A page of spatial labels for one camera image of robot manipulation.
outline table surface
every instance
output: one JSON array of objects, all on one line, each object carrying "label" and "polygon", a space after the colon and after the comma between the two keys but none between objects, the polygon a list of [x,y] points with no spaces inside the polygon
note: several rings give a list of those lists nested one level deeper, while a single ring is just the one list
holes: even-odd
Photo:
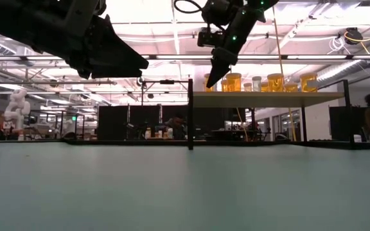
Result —
[{"label": "table surface", "polygon": [[370,151],[0,144],[0,230],[370,230]]}]

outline white humanoid robot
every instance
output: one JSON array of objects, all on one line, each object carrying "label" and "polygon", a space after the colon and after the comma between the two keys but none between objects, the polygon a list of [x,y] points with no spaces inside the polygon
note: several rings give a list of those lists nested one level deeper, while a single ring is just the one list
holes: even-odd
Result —
[{"label": "white humanoid robot", "polygon": [[25,101],[26,90],[15,90],[10,96],[10,104],[5,109],[5,121],[16,120],[15,129],[24,128],[24,116],[30,114],[31,105]]}]

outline ceiling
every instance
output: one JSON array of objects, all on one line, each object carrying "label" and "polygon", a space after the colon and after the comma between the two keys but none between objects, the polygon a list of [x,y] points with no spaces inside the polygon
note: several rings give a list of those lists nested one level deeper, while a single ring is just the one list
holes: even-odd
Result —
[{"label": "ceiling", "polygon": [[[202,6],[205,0],[197,0]],[[357,27],[364,39],[370,38],[370,6],[359,6],[358,1],[346,1],[340,4],[317,4],[315,1],[281,1],[276,5],[275,15],[272,9],[265,12],[266,23],[257,22],[248,38],[247,43],[242,48],[242,55],[267,55],[277,54],[277,40],[274,26],[276,18],[279,43],[281,44],[281,54],[298,55],[326,55],[357,53],[363,47],[361,44],[350,46],[340,46],[338,49],[332,47],[334,38],[343,35],[346,28]],[[201,27],[206,26],[199,13],[183,14],[173,10],[171,0],[145,1],[145,0],[108,0],[107,10],[102,15],[110,15],[114,29],[129,46],[143,55],[210,55],[211,49],[198,47],[197,39],[193,36],[198,33]],[[178,7],[183,10],[194,10],[195,7],[189,3],[178,3]],[[309,14],[313,13],[315,19],[309,19]],[[0,44],[13,51],[17,51],[23,45],[9,38],[0,36]],[[2,80],[24,81],[26,77],[31,81],[81,81],[75,70],[59,65],[56,62],[50,64],[50,68],[41,68],[40,65],[26,67],[13,62],[0,62],[0,77]],[[299,76],[306,72],[319,71],[326,65],[308,64],[306,62],[296,64],[284,64],[283,72],[285,76]],[[170,61],[163,62],[152,60],[150,68],[143,70],[145,80],[187,80],[193,78],[194,89],[202,90],[203,75],[209,73],[210,66],[197,62]],[[253,76],[266,78],[268,74],[280,73],[279,64],[237,64],[232,68],[232,72],[241,73],[243,83],[250,81]],[[86,85],[60,85],[56,88],[49,85],[23,85],[39,92],[66,92],[72,88],[87,92],[137,92],[140,88],[135,79],[121,78],[112,79],[112,84],[86,84]],[[145,97],[149,104],[158,102],[186,102],[186,85],[159,85],[155,84],[151,91],[175,91],[183,94],[156,94],[153,99]],[[43,99],[50,99],[52,95],[39,95]],[[132,95],[102,94],[98,101],[101,103],[112,103],[120,105],[130,103],[139,104],[140,94]],[[62,96],[61,99],[69,100],[73,103],[84,104],[79,95]]]}]

